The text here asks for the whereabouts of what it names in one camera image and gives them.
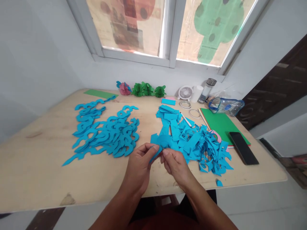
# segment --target wooden door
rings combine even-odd
[[[243,98],[237,114],[248,130],[307,95],[307,35]]]

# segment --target wooden table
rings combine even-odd
[[[127,157],[113,158],[105,152],[93,156],[87,153],[83,160],[74,160],[62,167],[62,164],[74,154],[72,145],[77,140],[72,135],[78,124],[75,118],[78,111],[74,110],[75,106],[99,99],[83,94],[85,91],[84,89],[73,93],[0,145],[0,212],[93,203],[110,200],[117,192],[124,177]],[[103,121],[116,115],[125,105],[139,108],[131,112],[129,117],[140,120],[137,130],[140,139],[137,147],[150,142],[151,135],[159,134],[162,128],[161,119],[156,118],[156,112],[161,105],[159,98],[119,95],[104,105],[106,110],[96,121]],[[192,104],[193,109],[199,107],[198,103]],[[196,124],[203,124],[202,119],[191,118],[188,110],[181,108],[179,103],[176,103],[175,108],[180,109]],[[192,161],[189,163],[189,168],[202,186],[205,189],[216,188],[217,178],[222,181],[224,187],[286,180],[285,172],[266,150],[236,118],[231,119],[251,142],[250,148],[260,164],[246,166],[235,149],[230,149],[232,155],[230,165],[234,170],[227,170],[226,174],[219,177],[213,173],[200,172],[197,162]],[[151,167],[149,186],[144,196],[174,193],[182,193],[182,190],[160,161],[155,161]]]

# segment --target window glass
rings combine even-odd
[[[101,45],[158,56],[164,0],[87,0]]]
[[[187,0],[177,59],[220,66],[256,0]]]

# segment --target clear plastic pouch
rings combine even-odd
[[[245,103],[243,100],[225,99],[222,97],[213,98],[208,104],[211,112],[227,113],[232,117],[235,117],[244,105]]]

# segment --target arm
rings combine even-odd
[[[201,227],[238,230],[228,216],[214,203],[190,171],[181,152],[164,149],[161,163],[186,193]]]
[[[121,187],[89,230],[125,229],[149,183],[149,161],[159,146],[145,143],[128,160]]]

